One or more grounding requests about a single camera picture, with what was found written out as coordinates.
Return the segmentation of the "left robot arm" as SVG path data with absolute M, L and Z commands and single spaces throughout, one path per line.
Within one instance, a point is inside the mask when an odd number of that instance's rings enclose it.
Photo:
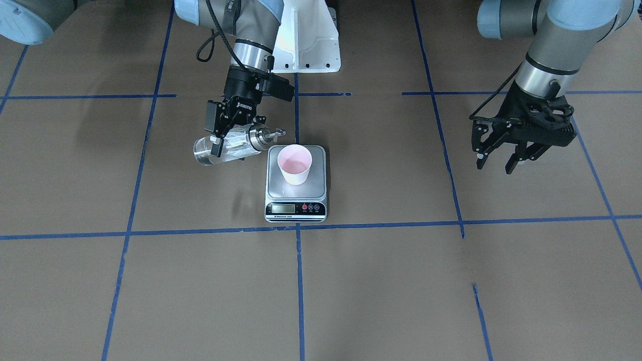
M 513 144 L 505 171 L 535 161 L 576 137 L 575 110 L 565 98 L 596 44 L 637 14 L 639 1 L 484 1 L 477 14 L 486 38 L 533 39 L 525 58 L 504 81 L 507 95 L 495 117 L 472 121 L 471 147 L 482 169 L 493 151 Z

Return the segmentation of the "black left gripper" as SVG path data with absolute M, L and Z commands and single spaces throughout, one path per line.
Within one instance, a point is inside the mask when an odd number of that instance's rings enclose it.
M 477 169 L 505 142 L 516 144 L 505 165 L 506 174 L 521 162 L 538 160 L 550 145 L 568 146 L 576 137 L 571 123 L 574 111 L 565 96 L 534 97 L 513 81 L 496 118 L 472 117 L 471 146 L 477 153 Z

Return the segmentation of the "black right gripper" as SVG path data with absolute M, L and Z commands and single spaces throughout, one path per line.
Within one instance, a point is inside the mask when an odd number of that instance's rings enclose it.
M 208 100 L 206 105 L 205 130 L 214 137 L 211 140 L 211 154 L 215 157 L 222 155 L 224 138 L 234 125 L 242 125 L 236 126 L 236 132 L 243 135 L 238 159 L 266 151 L 266 142 L 263 141 L 263 135 L 266 133 L 265 124 L 248 123 L 257 115 L 257 106 L 264 94 L 291 101 L 294 92 L 294 86 L 286 78 L 273 73 L 244 71 L 239 66 L 231 66 L 223 90 L 223 102 Z

